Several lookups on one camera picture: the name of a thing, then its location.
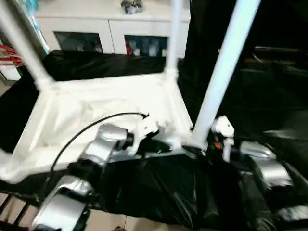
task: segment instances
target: glass cabinet door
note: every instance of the glass cabinet door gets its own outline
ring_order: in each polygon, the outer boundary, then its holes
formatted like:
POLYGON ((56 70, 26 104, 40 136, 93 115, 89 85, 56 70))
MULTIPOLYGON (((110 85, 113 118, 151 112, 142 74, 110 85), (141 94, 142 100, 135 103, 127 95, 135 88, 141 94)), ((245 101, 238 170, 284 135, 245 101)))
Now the glass cabinet door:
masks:
POLYGON ((126 52, 134 56, 165 57, 167 37, 125 35, 126 52))
POLYGON ((63 51, 95 51, 103 53, 98 33, 54 31, 54 34, 63 51))
POLYGON ((50 49, 114 53, 108 20, 36 18, 50 49))

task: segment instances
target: floor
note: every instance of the floor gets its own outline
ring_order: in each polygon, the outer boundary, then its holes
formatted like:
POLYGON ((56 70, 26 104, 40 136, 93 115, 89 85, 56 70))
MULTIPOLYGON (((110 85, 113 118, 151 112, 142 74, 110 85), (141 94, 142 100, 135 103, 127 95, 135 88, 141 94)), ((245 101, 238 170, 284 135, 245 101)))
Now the floor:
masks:
POLYGON ((9 88, 10 86, 4 85, 4 83, 0 80, 0 96, 3 95, 9 88))
MULTIPOLYGON (((0 193, 0 205, 7 195, 0 193)), ((13 224, 25 203, 13 198, 0 215, 0 220, 7 220, 13 224)), ((37 209, 30 206, 21 220, 20 227, 30 227, 37 209)), ((92 210, 87 223, 86 231, 112 231, 117 227, 125 227, 126 231, 189 231, 181 226, 169 226, 159 222, 150 221, 145 218, 134 218, 125 215, 109 214, 102 211, 92 210)))

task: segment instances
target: white metal rod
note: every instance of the white metal rod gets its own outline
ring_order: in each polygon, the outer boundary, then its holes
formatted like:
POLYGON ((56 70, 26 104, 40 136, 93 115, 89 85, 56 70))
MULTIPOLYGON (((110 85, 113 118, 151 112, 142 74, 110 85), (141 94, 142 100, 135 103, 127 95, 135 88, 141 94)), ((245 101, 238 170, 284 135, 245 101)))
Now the white metal rod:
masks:
POLYGON ((189 142, 206 147, 208 132, 241 55, 261 0, 237 0, 189 142))
POLYGON ((0 28, 18 51, 19 55, 22 56, 38 90, 41 91, 47 88, 52 83, 52 78, 46 72, 30 42, 12 16, 5 0, 0 0, 0 28))
POLYGON ((178 76, 178 40, 180 35, 181 13, 183 8, 183 0, 173 0, 172 2, 172 21, 171 31, 168 40, 166 72, 178 76))

